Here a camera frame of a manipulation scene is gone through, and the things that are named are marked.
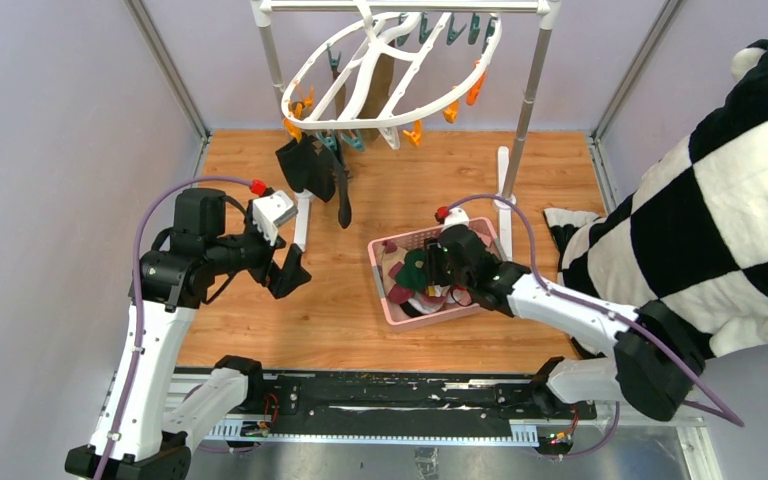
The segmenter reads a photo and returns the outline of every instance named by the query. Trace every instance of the black and white checkered fabric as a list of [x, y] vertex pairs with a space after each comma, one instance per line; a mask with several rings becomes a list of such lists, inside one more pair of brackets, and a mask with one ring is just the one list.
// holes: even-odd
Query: black and white checkered fabric
[[714, 355], [768, 344], [768, 40], [740, 51], [724, 105], [608, 217], [548, 209], [578, 230], [559, 281], [613, 302], [660, 299]]

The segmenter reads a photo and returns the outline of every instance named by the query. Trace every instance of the metal pole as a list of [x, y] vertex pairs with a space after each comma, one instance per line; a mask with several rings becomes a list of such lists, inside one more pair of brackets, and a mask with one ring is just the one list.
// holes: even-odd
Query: metal pole
[[534, 99], [537, 96], [537, 86], [540, 84], [540, 76], [543, 73], [543, 63], [546, 61], [546, 53], [549, 51], [549, 39], [552, 37], [552, 27], [555, 23], [560, 0], [551, 0], [551, 11], [540, 22], [540, 32], [537, 34], [537, 45], [534, 47], [534, 58], [531, 62], [531, 71], [528, 73], [525, 92], [522, 96], [522, 108], [519, 112], [519, 122], [514, 134], [514, 144], [508, 160], [508, 170], [505, 172], [505, 184], [502, 186], [502, 196], [511, 198], [516, 183], [517, 171], [525, 151], [525, 137], [528, 134], [528, 126], [531, 123], [531, 113], [534, 111]]
[[[353, 0], [262, 0], [269, 12], [357, 12]], [[540, 1], [464, 1], [464, 0], [368, 0], [372, 12], [469, 12], [469, 13], [547, 13], [546, 0]]]
[[181, 74], [175, 67], [175, 62], [172, 61], [172, 57], [169, 55], [169, 51], [166, 49], [166, 45], [163, 43], [163, 39], [160, 38], [160, 32], [149, 15], [143, 0], [125, 0], [125, 5], [128, 6], [128, 10], [134, 17], [137, 25], [140, 27], [140, 31], [143, 37], [148, 43], [151, 53], [157, 60], [160, 70], [169, 81], [169, 85], [172, 87], [172, 92], [184, 109], [184, 114], [190, 121], [193, 130], [201, 138], [202, 143], [206, 143], [210, 138], [210, 129], [205, 125], [204, 119], [196, 107], [196, 103], [190, 95], [189, 90], [184, 85], [184, 80], [181, 78]]
[[281, 65], [278, 64], [278, 49], [275, 48], [275, 38], [272, 36], [272, 26], [258, 27], [263, 51], [266, 53], [266, 63], [269, 65], [269, 76], [272, 78], [272, 88], [275, 91], [275, 101], [281, 108], [281, 97], [284, 95], [284, 76], [281, 75]]
[[619, 87], [617, 87], [617, 91], [614, 92], [614, 96], [611, 97], [611, 103], [608, 104], [608, 108], [605, 109], [605, 113], [602, 114], [602, 118], [596, 124], [596, 129], [592, 135], [594, 140], [599, 141], [605, 135], [611, 123], [613, 123], [617, 112], [628, 97], [628, 93], [634, 84], [637, 83], [640, 73], [646, 64], [649, 63], [653, 51], [661, 43], [661, 39], [672, 24], [679, 7], [683, 3], [684, 0], [666, 0], [664, 2], [661, 11], [658, 12], [658, 16], [655, 18], [655, 23], [652, 24], [652, 28], [646, 34], [646, 39], [634, 55], [634, 59], [631, 61], [631, 65], [628, 66], [628, 70], [625, 72]]

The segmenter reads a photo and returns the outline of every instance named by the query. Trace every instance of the white wall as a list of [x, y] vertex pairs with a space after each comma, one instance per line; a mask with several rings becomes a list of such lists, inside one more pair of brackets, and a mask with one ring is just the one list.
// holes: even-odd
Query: white wall
[[[534, 128], [594, 128], [661, 3], [565, 0], [538, 92]], [[146, 5], [211, 128], [279, 127], [266, 58], [247, 0], [146, 0]], [[290, 80], [323, 41], [359, 18], [350, 13], [273, 15], [284, 80]], [[468, 23], [469, 18], [468, 14], [457, 15], [456, 25]], [[462, 107], [454, 126], [445, 123], [442, 115], [429, 118], [427, 126], [490, 130], [516, 127], [537, 19], [503, 15], [502, 21], [502, 42], [476, 106]], [[441, 39], [441, 46], [432, 51], [401, 104], [414, 108], [460, 83], [480, 55], [485, 27], [486, 16], [476, 45], [467, 44], [468, 29], [451, 47]], [[342, 47], [344, 62], [356, 45]], [[405, 48], [416, 49], [418, 45], [414, 32]], [[327, 61], [322, 60], [314, 71], [318, 75], [317, 91], [324, 92], [330, 84]], [[396, 78], [403, 71], [397, 69]], [[421, 81], [427, 86], [420, 86]]]
[[198, 146], [122, 1], [0, 0], [0, 479], [67, 478], [121, 354], [131, 232]]
[[618, 202], [734, 86], [731, 59], [768, 38], [768, 1], [689, 0], [603, 138]]

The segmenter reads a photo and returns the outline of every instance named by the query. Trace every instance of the wooden platform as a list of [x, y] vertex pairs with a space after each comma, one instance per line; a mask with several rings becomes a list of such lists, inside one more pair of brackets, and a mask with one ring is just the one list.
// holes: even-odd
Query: wooden platform
[[[354, 219], [342, 230], [336, 199], [314, 203], [303, 260], [313, 281], [275, 301], [241, 275], [198, 314], [179, 364], [212, 365], [235, 354], [269, 368], [533, 372], [550, 356], [571, 356], [563, 333], [499, 313], [400, 334], [389, 329], [370, 273], [367, 244], [434, 226], [437, 207], [469, 194], [495, 192], [496, 149], [509, 146], [512, 134], [431, 132], [422, 141], [420, 148], [403, 142], [401, 150], [393, 151], [379, 140], [363, 154], [350, 153]], [[281, 132], [218, 132], [204, 173], [260, 178], [289, 193], [274, 154], [284, 143]], [[251, 198], [245, 188], [216, 186], [241, 201]], [[554, 279], [558, 254], [541, 210], [603, 209], [584, 136], [529, 135], [514, 193], [535, 226], [540, 271]], [[497, 223], [490, 202], [468, 204], [467, 212]], [[229, 213], [228, 232], [239, 231], [241, 224], [239, 213]], [[514, 258], [528, 264], [525, 228], [516, 217], [514, 225]], [[293, 229], [285, 227], [282, 236], [292, 241]]]

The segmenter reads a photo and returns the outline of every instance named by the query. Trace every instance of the pink basket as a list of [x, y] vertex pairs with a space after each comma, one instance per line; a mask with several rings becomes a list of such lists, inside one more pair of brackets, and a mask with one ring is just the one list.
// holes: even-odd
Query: pink basket
[[[493, 228], [493, 224], [490, 223], [490, 219], [486, 217], [473, 218], [469, 221], [469, 228], [476, 233], [489, 237], [491, 242], [490, 245], [488, 245], [488, 249], [494, 254], [499, 255], [499, 252], [501, 251], [499, 239], [496, 236], [496, 230]], [[462, 307], [457, 304], [446, 304], [440, 311], [421, 317], [411, 318], [407, 316], [398, 305], [387, 300], [387, 295], [384, 292], [383, 280], [381, 278], [381, 269], [379, 268], [378, 260], [375, 258], [375, 247], [389, 240], [406, 250], [422, 248], [426, 238], [437, 238], [442, 230], [443, 227], [441, 225], [438, 227], [426, 228], [425, 230], [405, 233], [403, 235], [379, 238], [369, 242], [369, 246], [367, 247], [367, 250], [369, 251], [369, 263], [372, 264], [372, 275], [375, 278], [378, 297], [381, 299], [381, 307], [384, 309], [384, 318], [393, 330], [397, 332], [404, 332], [426, 325], [445, 322], [446, 320], [465, 317], [482, 310], [478, 305]]]

